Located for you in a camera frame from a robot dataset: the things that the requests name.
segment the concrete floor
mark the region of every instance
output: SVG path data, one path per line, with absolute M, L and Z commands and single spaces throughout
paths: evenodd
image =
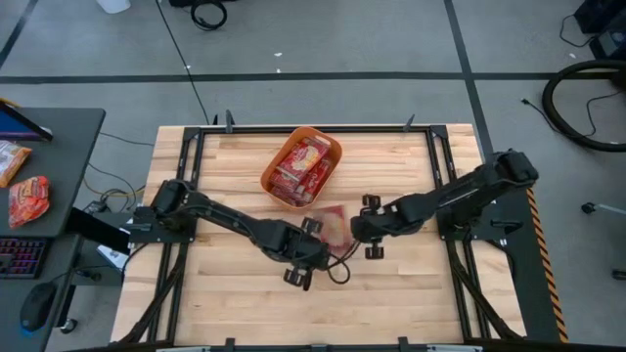
M 117 15 L 105 14 L 95 1 L 35 2 L 10 55 L 4 64 L 0 61 L 0 82 L 14 77 L 26 83 L 32 76 L 56 81 L 0 83 L 0 96 L 29 107 L 103 108 L 108 113 L 103 131 L 143 142 L 152 142 L 160 125 L 204 122 L 189 83 L 139 83 L 120 77 L 185 74 L 153 1 L 134 0 L 128 11 Z M 229 20 L 216 32 L 199 31 L 184 11 L 167 2 L 162 6 L 192 74 L 234 74 L 235 81 L 209 77 L 197 83 L 209 116 L 230 109 L 240 124 L 315 124 L 403 122 L 414 113 L 416 123 L 480 125 L 463 80 L 470 74 L 468 68 L 554 72 L 592 59 L 588 48 L 559 40 L 561 19 L 581 2 L 241 0 L 226 4 Z M 448 18 L 450 5 L 467 50 L 470 67 L 465 70 L 457 54 L 459 38 L 455 43 Z M 2 0 L 0 47 L 24 9 L 25 0 Z M 567 24 L 565 35 L 584 41 L 575 22 Z M 441 79 L 249 81 L 252 74 L 279 71 L 440 72 Z M 80 76 L 110 80 L 78 83 Z M 586 216 L 579 209 L 588 200 L 626 206 L 620 188 L 626 156 L 573 145 L 519 101 L 527 98 L 539 105 L 545 83 L 478 80 L 475 86 L 494 149 L 524 151 L 540 171 L 536 195 L 570 340 L 626 346 L 626 283 L 609 274 L 613 267 L 626 268 L 626 256 L 621 255 L 626 218 Z M 585 102 L 611 91 L 601 80 L 568 81 L 558 88 L 555 101 L 572 125 L 585 130 Z M 598 139 L 623 141 L 623 96 L 595 102 L 592 108 Z M 101 137 L 91 161 L 139 187 L 145 183 L 151 154 L 150 148 Z M 85 177 L 101 190 L 124 187 L 92 170 Z M 93 198 L 81 189 L 76 206 Z M 82 324 L 70 335 L 55 333 L 48 350 L 106 344 L 118 296 L 116 287 L 78 290 L 71 315 Z

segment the wooden table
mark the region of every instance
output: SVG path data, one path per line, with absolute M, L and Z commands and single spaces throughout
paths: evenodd
M 159 129 L 145 203 L 163 180 L 175 178 L 183 128 Z M 449 124 L 447 129 L 459 175 L 472 171 L 481 163 L 472 126 Z M 301 214 L 285 212 L 259 185 L 261 172 L 287 137 L 211 135 L 204 142 L 200 191 L 253 217 L 299 224 Z M 343 159 L 316 207 L 344 204 L 353 216 L 365 193 L 380 195 L 386 203 L 434 188 L 425 137 L 333 137 L 343 147 Z M 450 267 L 436 222 L 428 221 L 413 236 L 385 238 L 384 246 L 384 260 L 365 260 L 363 249 L 357 251 L 348 262 L 348 284 L 335 285 L 327 273 L 316 272 L 311 290 L 304 292 L 283 282 L 286 264 L 269 260 L 248 239 L 201 220 L 187 258 L 175 344 L 223 345 L 227 337 L 236 338 L 238 345 L 393 344 L 398 336 L 411 343 L 461 342 Z M 161 249 L 162 244 L 150 244 L 129 263 L 112 340 L 129 332 L 152 300 Z M 513 330 L 524 334 L 506 255 L 484 242 L 473 249 L 485 296 Z M 473 304 L 468 294 L 466 298 L 477 335 Z M 161 321 L 169 304 L 163 307 Z M 164 323 L 160 326 L 159 336 L 164 336 Z

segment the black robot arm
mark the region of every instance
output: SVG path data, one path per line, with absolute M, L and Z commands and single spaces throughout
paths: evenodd
M 492 161 L 427 194 L 407 195 L 383 206 L 380 197 L 363 196 L 365 207 L 350 219 L 352 235 L 358 242 L 372 243 L 372 248 L 366 248 L 366 257 L 379 259 L 383 256 L 379 243 L 384 236 L 414 234 L 439 210 L 445 212 L 451 226 L 463 228 L 494 199 L 531 187 L 538 177 L 523 153 L 496 153 Z
M 305 218 L 302 227 L 283 220 L 255 219 L 195 191 L 181 180 L 163 181 L 150 209 L 159 226 L 182 232 L 197 219 L 247 237 L 265 255 L 278 262 L 290 263 L 284 280 L 308 290 L 312 271 L 328 270 L 331 257 L 328 245 L 313 237 L 322 224 Z

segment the orange plastic bin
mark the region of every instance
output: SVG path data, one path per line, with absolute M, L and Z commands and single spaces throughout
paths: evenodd
M 317 195 L 315 195 L 313 200 L 306 205 L 293 206 L 291 204 L 286 203 L 282 199 L 275 197 L 274 195 L 270 193 L 270 188 L 272 187 L 272 184 L 270 184 L 269 180 L 270 180 L 270 176 L 272 175 L 272 172 L 276 170 L 276 166 L 278 166 L 278 164 L 280 164 L 281 161 L 283 161 L 283 159 L 285 159 L 285 157 L 291 152 L 291 149 L 293 148 L 293 146 L 295 146 L 298 142 L 300 142 L 306 137 L 317 138 L 331 145 L 329 152 L 326 154 L 326 156 L 331 160 L 332 166 L 331 166 L 331 171 L 328 173 L 326 178 L 322 180 L 322 186 L 320 186 L 320 190 L 318 191 Z M 263 188 L 263 191 L 265 191 L 267 195 L 271 197 L 275 202 L 277 202 L 278 204 L 290 210 L 306 209 L 310 207 L 311 205 L 313 205 L 313 203 L 315 203 L 315 200 L 317 199 L 319 194 L 324 190 L 324 187 L 326 186 L 327 181 L 329 180 L 331 176 L 333 176 L 333 172 L 335 172 L 337 165 L 341 161 L 342 153 L 343 153 L 343 150 L 341 149 L 341 145 L 339 144 L 338 141 L 336 141 L 331 136 L 321 131 L 318 131 L 313 127 L 306 127 L 306 126 L 298 127 L 295 130 L 293 130 L 293 132 L 291 132 L 291 135 L 287 138 L 287 141 L 285 142 L 283 147 L 279 150 L 276 156 L 274 156 L 274 158 L 269 163 L 269 165 L 267 165 L 267 168 L 265 169 L 265 171 L 263 171 L 263 174 L 261 175 L 261 188 Z

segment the black desk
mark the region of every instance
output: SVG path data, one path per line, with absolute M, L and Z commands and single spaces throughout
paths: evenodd
M 57 294 L 46 325 L 32 336 L 20 328 L 20 309 L 26 295 L 37 284 L 69 271 L 83 243 L 81 236 L 66 234 L 66 223 L 87 162 L 98 138 L 105 112 L 100 109 L 20 109 L 30 120 L 48 127 L 54 134 L 50 143 L 23 142 L 33 149 L 11 184 L 32 176 L 50 180 L 52 206 L 41 218 L 21 228 L 8 227 L 8 189 L 0 190 L 0 234 L 55 238 L 37 280 L 0 280 L 0 341 L 12 351 L 43 351 L 66 300 L 71 275 L 56 280 Z

